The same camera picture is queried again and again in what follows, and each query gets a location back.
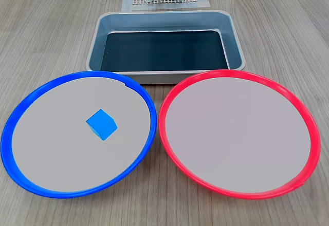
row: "wooden table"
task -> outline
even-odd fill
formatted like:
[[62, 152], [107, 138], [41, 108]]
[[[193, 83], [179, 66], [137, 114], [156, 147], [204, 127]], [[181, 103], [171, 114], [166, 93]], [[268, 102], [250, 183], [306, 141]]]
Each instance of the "wooden table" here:
[[[0, 166], [0, 225], [328, 225], [329, 0], [209, 0], [232, 14], [246, 71], [295, 93], [320, 129], [319, 165], [300, 189], [246, 201], [212, 193], [180, 172], [157, 133], [129, 176], [76, 199], [43, 198], [19, 187]], [[0, 129], [34, 89], [85, 70], [97, 18], [121, 0], [0, 0]], [[171, 86], [145, 87], [159, 110]]]

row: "blue block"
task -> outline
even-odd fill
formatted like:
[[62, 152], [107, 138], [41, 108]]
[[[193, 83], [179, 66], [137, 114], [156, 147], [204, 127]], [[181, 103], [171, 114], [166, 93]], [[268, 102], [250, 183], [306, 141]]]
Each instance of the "blue block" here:
[[118, 129], [117, 124], [105, 111], [100, 109], [87, 121], [92, 131], [102, 140], [106, 140], [115, 130]]

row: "stainless steel tray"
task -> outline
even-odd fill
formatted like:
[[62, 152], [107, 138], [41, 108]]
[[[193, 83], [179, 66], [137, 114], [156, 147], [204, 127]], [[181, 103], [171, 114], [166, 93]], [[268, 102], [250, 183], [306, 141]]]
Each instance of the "stainless steel tray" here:
[[[182, 12], [106, 13], [99, 17], [86, 62], [87, 70], [101, 70], [107, 36], [113, 32], [215, 30], [221, 35], [229, 69], [241, 70], [245, 59], [230, 14], [218, 10]], [[139, 84], [176, 84], [204, 70], [118, 72]]]

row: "blue rim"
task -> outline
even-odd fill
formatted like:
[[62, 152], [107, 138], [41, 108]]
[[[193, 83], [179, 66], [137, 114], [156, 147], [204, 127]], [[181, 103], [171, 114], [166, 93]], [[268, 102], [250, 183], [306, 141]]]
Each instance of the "blue rim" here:
[[[47, 91], [52, 90], [53, 88], [62, 85], [66, 82], [73, 81], [80, 78], [87, 78], [87, 77], [103, 77], [103, 78], [109, 78], [114, 79], [123, 82], [127, 87], [130, 89], [136, 91], [143, 97], [143, 99], [146, 101], [147, 106], [150, 110], [150, 117], [151, 117], [151, 126], [150, 126], [150, 133], [148, 136], [148, 139], [146, 141], [146, 144], [137, 157], [137, 159], [119, 176], [114, 178], [111, 181], [108, 181], [107, 183], [97, 186], [92, 189], [78, 191], [78, 192], [57, 192], [57, 191], [51, 191], [44, 189], [40, 186], [35, 185], [31, 181], [29, 181], [19, 170], [12, 151], [12, 137], [15, 130], [15, 127], [20, 120], [23, 113], [27, 110], [27, 108], [40, 96], [45, 94]], [[10, 115], [5, 128], [3, 130], [2, 138], [1, 138], [1, 157], [4, 164], [4, 167], [10, 177], [22, 188], [44, 197], [49, 198], [58, 198], [58, 199], [65, 199], [65, 198], [75, 198], [75, 197], [81, 197], [90, 195], [96, 192], [99, 192], [126, 177], [138, 164], [143, 160], [143, 158], [148, 153], [149, 149], [151, 148], [151, 145], [153, 143], [154, 137], [155, 137], [155, 131], [157, 127], [157, 115], [156, 115], [156, 109], [154, 106], [154, 103], [149, 96], [149, 94], [144, 90], [144, 88], [139, 85], [137, 82], [133, 81], [129, 77], [122, 76], [120, 74], [112, 73], [112, 72], [105, 72], [105, 71], [84, 71], [84, 72], [77, 72], [68, 74], [66, 76], [59, 77], [53, 81], [48, 82], [47, 84], [39, 87], [34, 92], [32, 92], [30, 95], [28, 95], [12, 112]]]

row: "table surface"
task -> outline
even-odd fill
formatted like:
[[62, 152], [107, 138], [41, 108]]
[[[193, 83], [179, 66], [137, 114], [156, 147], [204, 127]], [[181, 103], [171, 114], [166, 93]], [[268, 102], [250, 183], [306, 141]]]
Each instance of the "table surface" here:
[[[0, 0], [0, 130], [33, 90], [85, 70], [97, 18], [122, 0]], [[157, 132], [141, 164], [99, 193], [43, 198], [0, 166], [0, 225], [320, 225], [329, 221], [329, 0], [209, 0], [232, 14], [245, 71], [298, 96], [320, 130], [312, 177], [269, 200], [228, 198], [197, 185], [167, 156]], [[172, 86], [145, 86], [159, 111]]]

